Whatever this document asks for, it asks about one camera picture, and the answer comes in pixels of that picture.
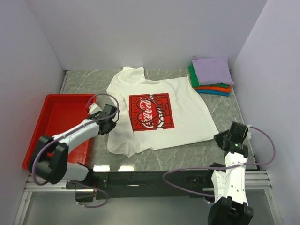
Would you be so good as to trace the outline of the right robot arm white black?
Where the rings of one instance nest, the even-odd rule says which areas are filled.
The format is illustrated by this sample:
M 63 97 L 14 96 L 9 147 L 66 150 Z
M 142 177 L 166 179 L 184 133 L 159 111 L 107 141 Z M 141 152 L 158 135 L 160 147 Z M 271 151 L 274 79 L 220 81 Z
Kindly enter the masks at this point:
M 248 225 L 253 218 L 254 210 L 248 205 L 245 189 L 248 147 L 243 142 L 247 134 L 247 126 L 233 122 L 229 130 L 214 136 L 224 151 L 225 164 L 213 163 L 216 170 L 206 175 L 206 183 L 214 187 L 209 225 Z

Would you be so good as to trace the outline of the white printed t-shirt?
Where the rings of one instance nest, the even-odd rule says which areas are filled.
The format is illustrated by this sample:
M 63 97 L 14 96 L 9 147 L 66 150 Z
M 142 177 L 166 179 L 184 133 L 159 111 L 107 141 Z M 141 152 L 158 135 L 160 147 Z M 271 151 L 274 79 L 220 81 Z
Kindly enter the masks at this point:
M 187 76 L 153 81 L 142 67 L 124 68 L 107 93 L 119 102 L 119 120 L 109 133 L 107 149 L 131 157 L 211 140 L 218 133 L 213 118 Z

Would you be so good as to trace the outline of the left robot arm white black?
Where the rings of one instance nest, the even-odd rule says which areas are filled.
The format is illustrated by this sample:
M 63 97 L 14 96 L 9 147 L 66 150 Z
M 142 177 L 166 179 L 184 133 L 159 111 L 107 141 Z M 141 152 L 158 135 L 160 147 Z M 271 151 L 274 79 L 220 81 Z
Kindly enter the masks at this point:
M 118 111 L 118 107 L 106 104 L 103 110 L 91 114 L 68 131 L 40 137 L 28 166 L 34 182 L 42 186 L 67 179 L 76 180 L 82 188 L 91 187 L 92 170 L 80 163 L 69 163 L 68 155 L 83 142 L 112 131 L 116 126 L 113 118 Z

